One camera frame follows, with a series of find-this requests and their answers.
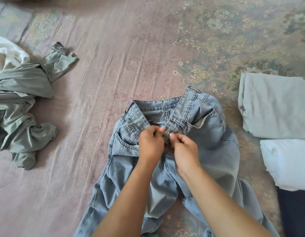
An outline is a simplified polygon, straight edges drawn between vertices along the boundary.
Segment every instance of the clothing tag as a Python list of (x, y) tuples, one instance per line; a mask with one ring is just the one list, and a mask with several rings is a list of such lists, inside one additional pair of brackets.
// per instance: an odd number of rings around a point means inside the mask
[(28, 96), (28, 94), (22, 92), (15, 91), (15, 93), (18, 94), (20, 97)]

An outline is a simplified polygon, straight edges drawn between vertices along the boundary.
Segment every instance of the white cloth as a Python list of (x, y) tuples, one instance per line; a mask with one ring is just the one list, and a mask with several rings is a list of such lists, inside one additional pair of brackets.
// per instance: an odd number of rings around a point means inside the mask
[(30, 62), (29, 54), (15, 43), (0, 37), (0, 71)]
[(305, 80), (242, 73), (238, 108), (243, 128), (267, 139), (305, 140)]
[(305, 140), (261, 140), (260, 148), (276, 186), (288, 191), (305, 190)]

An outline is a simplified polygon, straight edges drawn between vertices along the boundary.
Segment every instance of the bed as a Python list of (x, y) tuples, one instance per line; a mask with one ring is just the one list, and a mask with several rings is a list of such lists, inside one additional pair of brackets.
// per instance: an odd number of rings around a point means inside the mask
[[(107, 161), (113, 126), (132, 99), (179, 96), (187, 85), (214, 95), (241, 149), (248, 180), (279, 233), (275, 186), (259, 139), (242, 129), (242, 72), (305, 76), (305, 0), (46, 0), (0, 3), (0, 36), (34, 58), (57, 41), (79, 61), (31, 109), (58, 136), (29, 171), (0, 152), (0, 236), (72, 236)], [(181, 205), (159, 236), (203, 236)]]

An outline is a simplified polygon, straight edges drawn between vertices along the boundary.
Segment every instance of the light blue jeans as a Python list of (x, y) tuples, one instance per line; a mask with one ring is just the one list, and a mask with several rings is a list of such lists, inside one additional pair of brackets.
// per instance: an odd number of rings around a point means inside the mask
[[(204, 170), (234, 201), (275, 236), (279, 236), (261, 211), (249, 183), (237, 179), (237, 138), (225, 124), (220, 103), (213, 96), (189, 86), (182, 97), (161, 101), (134, 100), (128, 105), (115, 124), (109, 143), (108, 162), (95, 184), (92, 200), (76, 230), (76, 237), (91, 236), (113, 205), (138, 161), (139, 134), (150, 125), (166, 126), (166, 143), (169, 143), (171, 132), (190, 137), (198, 145), (199, 159)], [(182, 204), (207, 224), (186, 183), (178, 176), (173, 157), (165, 151), (150, 182), (141, 231), (143, 236), (157, 230), (162, 215), (175, 202), (180, 190), (184, 195)], [(209, 227), (204, 236), (213, 236)]]

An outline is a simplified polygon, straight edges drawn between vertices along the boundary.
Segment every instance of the forearm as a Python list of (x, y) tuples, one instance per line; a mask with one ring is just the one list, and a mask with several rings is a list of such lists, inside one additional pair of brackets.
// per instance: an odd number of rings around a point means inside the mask
[(153, 168), (138, 163), (92, 237), (140, 236)]
[(191, 171), (185, 181), (215, 236), (273, 236), (235, 203), (201, 167)]

